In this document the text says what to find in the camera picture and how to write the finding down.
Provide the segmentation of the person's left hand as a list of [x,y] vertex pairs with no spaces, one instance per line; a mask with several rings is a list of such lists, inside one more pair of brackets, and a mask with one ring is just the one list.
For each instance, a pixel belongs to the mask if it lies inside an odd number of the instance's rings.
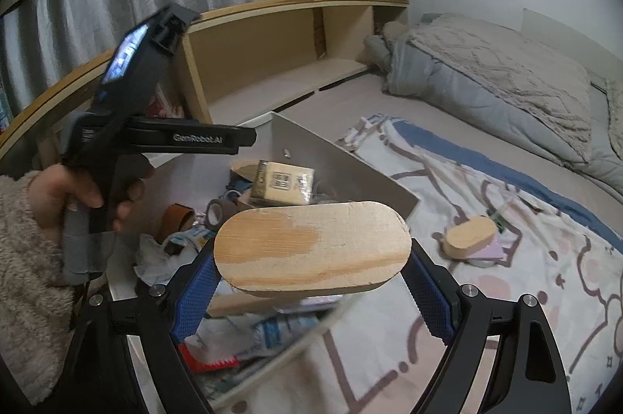
[[[70,200],[77,200],[90,209],[104,205],[99,188],[85,172],[76,173],[62,164],[54,164],[42,170],[28,184],[28,204],[35,222],[46,239],[60,243],[61,225],[65,207]],[[125,221],[131,215],[134,203],[145,195],[145,182],[135,179],[125,189],[125,198],[116,207],[112,228],[123,230]]]

